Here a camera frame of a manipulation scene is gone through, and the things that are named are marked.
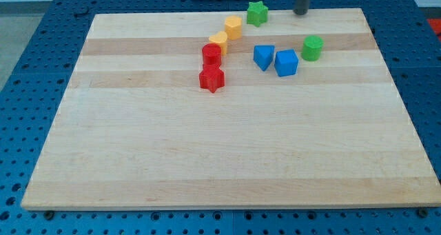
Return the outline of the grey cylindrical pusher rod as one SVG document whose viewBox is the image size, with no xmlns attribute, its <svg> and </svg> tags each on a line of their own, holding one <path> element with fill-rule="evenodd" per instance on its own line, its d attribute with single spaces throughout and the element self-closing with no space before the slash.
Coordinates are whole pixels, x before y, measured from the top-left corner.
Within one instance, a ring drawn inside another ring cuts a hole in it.
<svg viewBox="0 0 441 235">
<path fill-rule="evenodd" d="M 295 0 L 293 11 L 297 15 L 305 15 L 309 10 L 311 0 Z"/>
</svg>

